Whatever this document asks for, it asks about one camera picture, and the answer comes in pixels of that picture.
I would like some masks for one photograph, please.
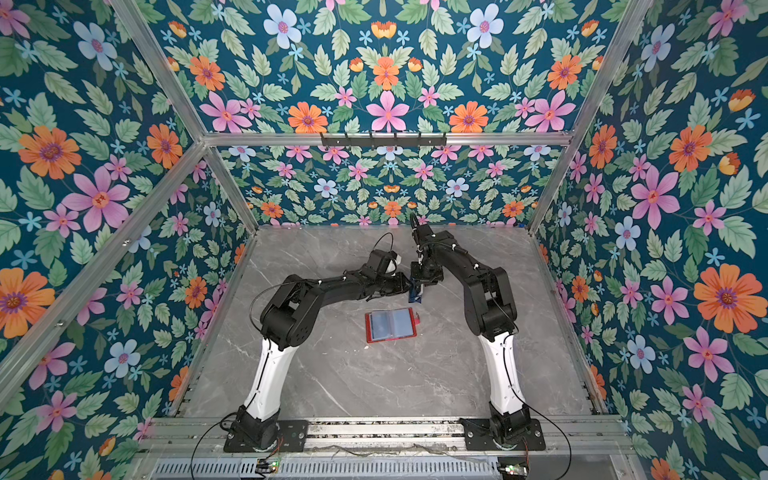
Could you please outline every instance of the marble surface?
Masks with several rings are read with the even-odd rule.
[[[446,227],[472,255],[504,267],[518,308],[515,361],[528,403],[543,413],[586,414],[591,404],[565,346],[545,291],[537,253],[523,229]],[[394,235],[394,251],[409,273],[415,247],[409,228],[266,227],[214,340],[200,378],[187,394],[186,417],[234,412],[256,373],[261,335],[248,320],[253,297],[290,273],[324,278],[359,268],[376,240]],[[389,236],[379,247],[389,246]],[[271,297],[258,299],[257,318]],[[365,313],[411,306],[421,317],[418,336],[366,343]],[[480,342],[464,318],[461,284],[426,287],[423,303],[407,295],[323,307],[309,339],[293,359],[283,388],[282,417],[487,416],[490,384]]]

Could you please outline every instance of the metal grate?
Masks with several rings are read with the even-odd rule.
[[[255,458],[200,458],[194,462],[195,479],[256,478]],[[164,458],[152,480],[191,480],[188,458]],[[268,478],[499,478],[493,459],[457,458],[285,458],[280,470]]]

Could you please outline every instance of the light blue flower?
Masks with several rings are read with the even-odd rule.
[[[717,254],[717,247],[714,247],[711,252],[706,252],[704,256],[709,259],[707,260],[707,265],[712,265],[714,263],[715,266],[720,266],[720,261],[725,260],[724,255]]]
[[[36,217],[32,212],[27,212],[27,217],[19,219],[18,223],[20,225],[26,225],[27,231],[31,232],[34,228],[40,228],[40,220],[42,219],[43,217]]]
[[[26,270],[30,263],[38,262],[32,258],[35,255],[34,250],[29,250],[27,253],[23,253],[21,250],[13,250],[13,254],[16,255],[17,260],[13,260],[11,266],[21,265],[23,270]]]
[[[400,43],[403,47],[406,46],[406,42],[410,40],[411,38],[408,36],[408,30],[405,31],[398,31],[397,32],[397,42]]]
[[[744,129],[744,127],[754,128],[755,124],[753,123],[753,121],[757,120],[761,116],[762,116],[761,114],[752,115],[752,107],[747,108],[747,110],[744,111],[743,118],[736,119],[736,123],[740,124],[737,130],[741,131]]]

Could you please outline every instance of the small blue flower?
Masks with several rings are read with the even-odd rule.
[[[709,259],[707,260],[707,265],[712,265],[714,263],[715,266],[720,266],[720,261],[725,260],[724,255],[717,254],[717,247],[714,247],[711,252],[706,252],[704,256]]]
[[[403,47],[406,46],[406,42],[410,40],[411,38],[408,36],[408,30],[405,31],[398,31],[397,32],[397,42],[400,43]]]
[[[33,228],[40,228],[40,220],[42,219],[43,217],[36,217],[32,212],[27,212],[27,217],[19,219],[18,223],[26,225],[27,231],[31,232]]]
[[[752,107],[747,108],[747,110],[744,112],[743,118],[736,119],[736,123],[740,124],[737,130],[741,131],[744,129],[744,127],[754,128],[755,124],[753,123],[753,121],[757,120],[761,116],[762,116],[761,114],[752,115]]]
[[[83,366],[88,363],[87,360],[83,360],[83,356],[80,355],[77,360],[72,360],[69,363],[69,366],[71,367],[69,374],[74,375],[75,373],[81,373],[83,371]]]
[[[34,250],[29,250],[27,253],[23,253],[21,250],[13,250],[13,254],[16,255],[17,260],[13,260],[11,266],[21,265],[23,270],[26,270],[30,263],[38,262],[32,258],[35,255]]]
[[[373,40],[371,39],[371,32],[370,31],[363,31],[360,30],[360,38],[358,38],[364,45],[368,45]]]

